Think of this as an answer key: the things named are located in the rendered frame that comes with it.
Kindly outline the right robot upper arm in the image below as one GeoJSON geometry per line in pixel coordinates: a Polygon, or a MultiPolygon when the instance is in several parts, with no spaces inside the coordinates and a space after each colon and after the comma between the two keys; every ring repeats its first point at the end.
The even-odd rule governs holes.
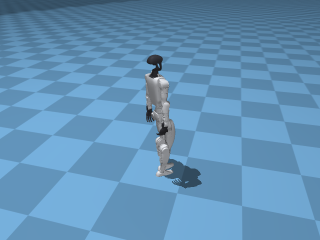
{"type": "Polygon", "coordinates": [[[164,103],[169,103],[170,106],[170,102],[167,101],[168,98],[168,89],[169,89],[169,82],[165,79],[159,79],[159,88],[160,88],[160,94],[161,94],[161,105],[163,106],[164,103]]]}

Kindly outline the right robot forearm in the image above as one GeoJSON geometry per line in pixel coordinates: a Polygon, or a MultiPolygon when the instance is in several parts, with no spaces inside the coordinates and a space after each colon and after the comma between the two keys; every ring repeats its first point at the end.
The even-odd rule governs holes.
{"type": "Polygon", "coordinates": [[[169,112],[170,112],[169,107],[170,107],[170,104],[168,102],[165,102],[163,104],[163,106],[162,106],[161,112],[162,112],[162,116],[163,116],[162,122],[164,122],[164,127],[168,127],[169,126],[169,120],[170,120],[170,118],[169,118],[169,112]]]}

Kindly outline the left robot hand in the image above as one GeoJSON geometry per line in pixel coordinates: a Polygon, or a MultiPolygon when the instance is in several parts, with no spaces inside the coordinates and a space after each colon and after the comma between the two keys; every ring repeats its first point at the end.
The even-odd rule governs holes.
{"type": "Polygon", "coordinates": [[[152,122],[152,120],[154,121],[154,119],[152,118],[152,115],[151,115],[151,113],[153,112],[152,111],[152,109],[149,109],[148,110],[148,106],[146,106],[146,110],[147,110],[147,112],[146,112],[146,120],[147,120],[147,122],[149,121],[151,121],[152,122]],[[152,119],[151,119],[152,118],[152,119]]]}

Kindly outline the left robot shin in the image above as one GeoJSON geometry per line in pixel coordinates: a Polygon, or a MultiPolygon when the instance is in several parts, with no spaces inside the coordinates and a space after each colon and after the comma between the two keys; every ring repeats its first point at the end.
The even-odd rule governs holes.
{"type": "MultiPolygon", "coordinates": [[[[157,139],[157,138],[156,138],[157,139]]],[[[165,141],[165,143],[166,143],[166,141],[165,141]]],[[[164,143],[164,144],[165,144],[164,143]]],[[[156,149],[157,149],[157,154],[158,154],[158,156],[160,156],[160,146],[158,146],[157,144],[156,144],[156,149]]]]}

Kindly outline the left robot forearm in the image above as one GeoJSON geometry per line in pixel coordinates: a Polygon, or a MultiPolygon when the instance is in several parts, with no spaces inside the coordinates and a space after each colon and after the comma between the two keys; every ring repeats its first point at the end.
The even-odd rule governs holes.
{"type": "Polygon", "coordinates": [[[146,106],[148,107],[148,110],[151,110],[152,109],[152,103],[151,103],[151,100],[150,100],[150,97],[149,95],[145,95],[146,97],[146,106]]]}

